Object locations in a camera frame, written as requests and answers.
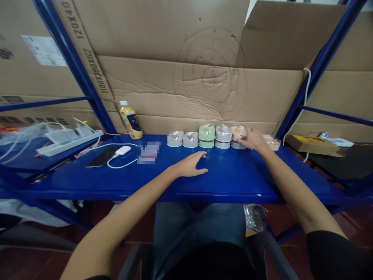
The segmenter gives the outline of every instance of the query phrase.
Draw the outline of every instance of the smartphone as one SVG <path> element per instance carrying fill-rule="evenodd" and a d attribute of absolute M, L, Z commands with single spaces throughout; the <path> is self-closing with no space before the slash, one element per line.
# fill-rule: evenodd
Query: smartphone
<path fill-rule="evenodd" d="M 115 154 L 119 147 L 109 147 L 106 148 L 102 153 L 100 153 L 94 160 L 86 165 L 86 168 L 96 168 L 104 166 L 109 159 Z"/>

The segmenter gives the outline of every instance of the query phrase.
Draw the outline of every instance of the yellow drink bottle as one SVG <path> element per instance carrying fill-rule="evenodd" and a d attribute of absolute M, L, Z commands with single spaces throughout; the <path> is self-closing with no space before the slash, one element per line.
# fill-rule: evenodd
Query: yellow drink bottle
<path fill-rule="evenodd" d="M 141 131 L 140 125 L 137 122 L 135 111 L 128 106 L 127 101 L 121 101 L 120 104 L 122 105 L 120 115 L 127 126 L 131 138 L 134 140 L 142 138 L 144 135 Z"/>

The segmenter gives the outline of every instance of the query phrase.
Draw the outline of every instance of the cardboard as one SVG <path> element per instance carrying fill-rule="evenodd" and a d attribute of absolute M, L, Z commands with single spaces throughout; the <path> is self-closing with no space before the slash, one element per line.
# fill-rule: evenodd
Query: cardboard
<path fill-rule="evenodd" d="M 325 71 L 307 106 L 373 119 L 373 72 Z M 299 123 L 351 123 L 304 111 Z"/>
<path fill-rule="evenodd" d="M 323 154 L 327 156 L 344 157 L 339 147 L 322 138 L 312 138 L 299 135 L 289 135 L 286 142 L 298 152 Z"/>
<path fill-rule="evenodd" d="M 290 133 L 300 135 L 321 130 L 327 131 L 329 137 L 332 138 L 344 138 L 351 142 L 373 143 L 373 127 L 352 122 L 349 124 L 296 123 Z"/>
<path fill-rule="evenodd" d="M 31 1 L 4 0 L 0 9 L 0 95 L 83 96 L 67 66 L 42 65 L 22 35 L 52 40 Z M 58 49 L 51 49 L 58 56 Z"/>
<path fill-rule="evenodd" d="M 249 0 L 74 4 L 97 55 L 234 66 Z"/>
<path fill-rule="evenodd" d="M 159 117 L 148 115 L 137 115 L 137 120 L 144 134 L 162 134 L 167 135 L 172 130 L 194 130 L 198 131 L 200 125 L 206 123 L 206 119 L 188 119 L 178 117 Z M 221 121 L 208 120 L 209 124 L 220 125 Z M 243 125 L 256 128 L 265 134 L 272 134 L 276 127 L 274 122 L 239 122 L 225 121 L 230 126 Z"/>
<path fill-rule="evenodd" d="M 53 3 L 98 95 L 103 100 L 112 100 L 112 92 L 97 62 L 72 0 L 53 0 Z"/>
<path fill-rule="evenodd" d="M 118 133 L 127 133 L 123 126 L 121 117 L 117 112 L 108 112 L 110 119 Z M 8 127 L 23 127 L 40 122 L 57 122 L 65 125 L 68 128 L 76 127 L 73 117 L 87 121 L 94 129 L 102 130 L 102 126 L 92 110 L 73 110 L 73 109 L 54 109 L 43 110 L 41 107 L 38 110 L 23 109 L 7 112 L 0 112 L 0 125 Z"/>
<path fill-rule="evenodd" d="M 98 59 L 116 102 L 148 116 L 277 123 L 302 78 L 301 71 Z"/>
<path fill-rule="evenodd" d="M 9 105 L 9 104 L 19 104 L 19 103 L 30 103 L 30 102 L 39 102 L 39 101 L 47 101 L 47 100 L 58 100 L 63 99 L 60 97 L 45 97 L 45 96 L 12 96 L 12 95 L 0 95 L 0 106 Z M 102 100 L 102 104 L 104 105 L 105 109 L 109 112 L 117 112 L 117 108 L 113 101 L 105 101 Z M 42 110 L 51 110 L 51 109 L 75 109 L 75 110 L 92 110 L 91 105 L 88 101 L 77 101 L 77 102 L 69 102 L 69 103 L 61 103 L 55 105 L 48 105 L 42 107 Z"/>
<path fill-rule="evenodd" d="M 347 7 L 257 1 L 242 31 L 237 67 L 301 70 L 328 41 Z"/>
<path fill-rule="evenodd" d="M 360 12 L 327 70 L 373 71 L 373 12 Z"/>

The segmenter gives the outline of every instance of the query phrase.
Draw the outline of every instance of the white cable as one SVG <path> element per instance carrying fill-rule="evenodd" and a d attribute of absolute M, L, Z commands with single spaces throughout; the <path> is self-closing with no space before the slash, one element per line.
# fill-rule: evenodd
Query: white cable
<path fill-rule="evenodd" d="M 74 117 L 73 117 L 73 119 L 76 120 L 76 121 L 78 121 L 78 122 L 80 122 L 80 123 L 82 123 L 82 124 L 84 124 L 85 126 L 87 126 L 90 130 L 93 131 L 93 133 L 98 133 L 98 131 L 96 131 L 96 130 L 94 130 L 93 128 L 91 128 L 91 127 L 90 127 L 89 125 L 87 125 L 85 122 L 82 122 L 81 120 L 78 120 L 78 119 L 76 119 L 76 118 L 74 118 Z M 82 152 L 90 151 L 90 150 L 96 148 L 97 145 L 98 145 L 98 143 L 100 142 L 100 140 L 101 140 L 101 135 L 98 136 L 97 142 L 95 143 L 95 145 L 93 146 L 93 148 L 91 148 L 91 149 L 88 148 L 88 149 L 85 149 L 85 150 L 81 151 L 81 152 L 78 154 L 77 158 L 80 158 Z"/>
<path fill-rule="evenodd" d="M 308 68 L 304 68 L 303 70 L 306 70 L 308 72 L 308 81 L 307 81 L 307 85 L 306 85 L 306 90 L 304 92 L 304 102 L 303 102 L 303 106 L 305 106 L 306 102 L 307 102 L 308 87 L 310 85 L 310 80 L 311 80 L 311 71 Z M 290 130 L 292 130 L 294 124 L 296 124 L 296 122 L 299 120 L 299 118 L 302 115 L 303 111 L 304 110 L 300 111 L 298 117 L 295 119 L 295 121 L 293 122 L 293 124 L 291 125 L 291 127 L 289 128 L 289 130 L 284 135 L 284 138 L 282 139 L 282 145 L 283 146 L 285 146 L 285 137 L 289 134 Z"/>
<path fill-rule="evenodd" d="M 306 162 L 306 161 L 308 160 L 308 155 L 309 155 L 309 154 L 310 154 L 310 153 L 307 153 L 306 158 L 304 159 L 303 162 Z"/>
<path fill-rule="evenodd" d="M 111 165 L 109 164 L 109 162 L 110 162 L 112 159 L 115 159 L 115 158 L 116 158 L 116 157 L 112 157 L 111 159 L 109 159 L 109 161 L 107 162 L 108 167 L 110 167 L 110 168 L 114 168 L 114 169 L 123 168 L 123 167 L 126 167 L 127 165 L 130 165 L 131 163 L 134 163 L 135 161 L 137 161 L 137 159 L 135 159 L 134 161 L 131 161 L 130 163 L 127 163 L 126 165 L 123 165 L 123 166 L 118 166 L 118 167 L 111 166 Z"/>
<path fill-rule="evenodd" d="M 105 146 L 109 146 L 109 145 L 134 145 L 134 146 L 137 146 L 136 144 L 132 144 L 132 143 L 110 143 L 110 144 L 100 145 L 96 148 L 89 149 L 89 151 L 94 150 L 94 149 L 98 149 L 98 148 L 102 148 L 102 147 L 105 147 Z"/>
<path fill-rule="evenodd" d="M 8 154 L 9 154 L 9 153 L 14 149 L 14 147 L 16 146 L 16 144 L 18 143 L 18 141 L 20 140 L 21 136 L 22 136 L 24 133 L 26 133 L 26 132 L 28 132 L 30 129 L 36 128 L 36 127 L 38 127 L 38 126 L 40 126 L 40 125 L 46 125 L 47 127 L 49 127 L 48 124 L 58 124 L 58 125 L 60 125 L 62 128 L 66 128 L 63 124 L 60 124 L 60 123 L 58 123 L 58 122 L 41 122 L 41 123 L 38 123 L 38 124 L 36 124 L 36 125 L 30 126 L 30 127 L 26 128 L 24 131 L 21 131 L 21 132 L 19 133 L 19 135 L 18 135 L 17 139 L 15 140 L 15 142 L 13 143 L 13 145 L 9 148 L 9 150 L 8 150 L 4 155 L 2 155 L 2 156 L 0 157 L 0 160 L 2 160 L 3 158 L 5 158 L 5 157 L 6 157 L 6 156 L 7 156 L 7 155 L 8 155 Z M 29 144 L 31 143 L 32 140 L 33 140 L 33 138 L 30 137 L 30 139 L 27 141 L 26 145 L 25 145 L 25 146 L 24 146 L 24 147 L 23 147 L 23 148 L 18 152 L 18 154 L 16 154 L 14 157 L 12 157 L 11 159 L 9 159 L 9 160 L 7 160 L 7 161 L 1 163 L 1 164 L 8 163 L 8 162 L 10 162 L 10 161 L 16 159 L 20 154 L 23 153 L 24 150 L 26 150 L 26 148 L 29 146 Z"/>
<path fill-rule="evenodd" d="M 4 162 L 1 163 L 1 164 L 6 164 L 6 163 L 11 162 L 12 160 L 16 159 L 20 154 L 23 153 L 24 150 L 26 150 L 26 148 L 28 147 L 28 145 L 30 145 L 30 143 L 31 143 L 31 141 L 32 141 L 33 139 L 35 139 L 35 138 L 31 138 L 31 137 L 30 137 L 30 139 L 27 141 L 26 145 L 22 148 L 22 150 L 20 150 L 20 151 L 18 152 L 18 154 L 16 154 L 14 157 L 12 157 L 11 159 L 9 159 L 9 160 L 7 160 L 7 161 L 4 161 Z"/>

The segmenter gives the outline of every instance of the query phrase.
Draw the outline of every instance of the floor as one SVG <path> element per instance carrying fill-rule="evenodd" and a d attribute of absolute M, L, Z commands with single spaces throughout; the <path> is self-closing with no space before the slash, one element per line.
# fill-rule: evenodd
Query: floor
<path fill-rule="evenodd" d="M 327 175 L 317 170 L 322 176 Z M 84 215 L 97 224 L 111 210 L 111 201 L 87 202 Z M 275 235 L 294 225 L 297 220 L 286 205 L 262 205 L 266 217 Z M 371 205 L 349 209 L 334 215 L 347 237 L 355 246 L 365 250 L 373 250 L 373 207 Z M 155 207 L 141 219 L 126 238 L 124 246 L 119 247 L 112 261 L 112 279 L 117 279 L 132 243 L 152 243 L 155 219 Z M 36 223 L 31 226 L 43 229 L 65 239 L 79 242 L 85 235 L 75 226 L 55 228 Z M 307 256 L 307 248 L 303 233 L 299 233 L 280 245 L 281 250 L 293 267 L 299 279 L 314 279 Z M 6 280 L 58 280 L 70 258 L 70 253 L 30 250 L 23 248 L 5 248 L 0 250 L 0 279 Z M 279 279 L 273 264 L 268 260 L 268 278 Z"/>

